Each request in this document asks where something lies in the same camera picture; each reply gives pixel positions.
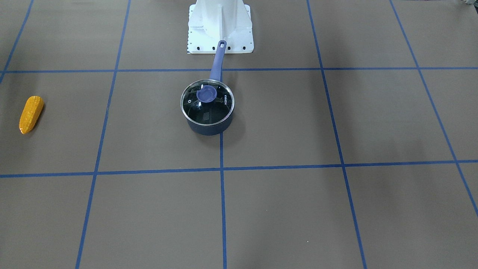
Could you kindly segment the glass pot lid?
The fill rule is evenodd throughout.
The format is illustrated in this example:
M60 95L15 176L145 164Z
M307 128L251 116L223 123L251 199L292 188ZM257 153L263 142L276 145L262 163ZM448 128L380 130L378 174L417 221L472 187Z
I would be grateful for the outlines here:
M232 120L235 97L225 83L202 79L184 89L180 97L180 109L186 120L193 125L218 126Z

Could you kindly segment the yellow corn cob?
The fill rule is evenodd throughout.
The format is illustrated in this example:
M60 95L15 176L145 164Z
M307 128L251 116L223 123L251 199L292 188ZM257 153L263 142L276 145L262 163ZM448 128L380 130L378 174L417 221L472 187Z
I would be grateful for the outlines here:
M40 96L31 96L27 99L21 117L19 118L19 131L22 134L34 129L43 110L44 101Z

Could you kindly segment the dark blue saucepan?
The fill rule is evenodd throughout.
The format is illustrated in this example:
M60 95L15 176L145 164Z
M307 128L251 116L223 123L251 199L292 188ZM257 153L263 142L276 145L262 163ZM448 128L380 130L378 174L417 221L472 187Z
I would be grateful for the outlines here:
M235 97L222 81L222 65L228 46L220 40L216 46L210 76L189 84L181 94L180 109L192 131L215 136L232 123Z

